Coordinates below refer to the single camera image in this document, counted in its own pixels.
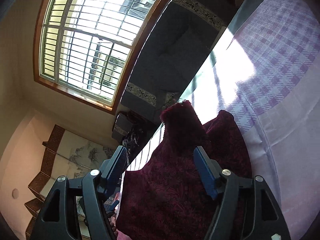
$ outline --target window frame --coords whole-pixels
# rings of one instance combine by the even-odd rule
[[[105,104],[102,101],[99,101],[99,99],[94,97],[86,96],[85,94],[82,94],[81,91],[77,91],[77,89],[70,89],[67,87],[64,87],[60,84],[56,84],[53,81],[50,81],[49,79],[46,79],[42,76],[40,76],[40,44],[41,44],[41,36],[42,36],[42,29],[44,20],[46,17],[47,8],[49,6],[49,3],[51,0],[42,0],[41,6],[39,9],[38,17],[36,20],[36,26],[35,26],[35,35],[34,35],[34,42],[33,42],[33,74],[34,74],[34,81],[44,85],[45,87],[48,87],[58,93],[61,93],[67,97],[70,97],[74,100],[77,100],[81,103],[84,103],[86,105],[95,107],[96,109],[102,110],[104,112],[107,112],[109,114],[115,115],[116,110],[118,108],[118,105],[120,103],[120,100],[122,98],[122,95],[124,93],[124,90],[127,86],[127,83],[129,81],[130,75],[132,73],[132,70],[134,68],[134,65],[138,59],[138,56],[148,38],[150,35],[152,29],[156,25],[158,19],[160,18],[161,14],[167,7],[171,0],[156,0],[151,7],[150,11],[148,12],[145,20],[142,23],[142,26],[136,36],[136,38],[133,41],[131,51],[127,57],[127,60],[125,62],[125,65],[123,67],[123,74],[121,75],[117,89],[115,91],[115,96],[113,99],[113,103],[111,106]]]

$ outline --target silver bolt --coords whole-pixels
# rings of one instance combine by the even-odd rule
[[[258,182],[263,182],[263,177],[261,177],[261,176],[256,176],[256,181],[258,181]]]
[[[274,234],[273,236],[271,236],[271,240],[281,240],[281,235]]]
[[[229,175],[231,175],[231,171],[229,171],[227,169],[224,169],[224,170],[222,170],[222,174],[226,175],[226,176],[229,176]]]
[[[66,177],[65,176],[60,176],[60,177],[58,177],[58,181],[59,182],[63,182],[63,181],[65,181],[66,180]]]
[[[92,170],[92,171],[90,171],[90,175],[92,175],[92,176],[97,176],[98,174],[99,174],[99,170]]]

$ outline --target plaid pattern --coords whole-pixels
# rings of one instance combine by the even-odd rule
[[[235,41],[251,60],[255,75],[237,82],[236,100],[219,108],[231,112],[244,133],[308,71],[320,50],[320,25],[303,0],[264,0],[237,31]]]

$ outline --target metal window grille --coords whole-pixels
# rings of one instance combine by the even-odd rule
[[[156,0],[51,0],[40,75],[111,104],[124,64]]]

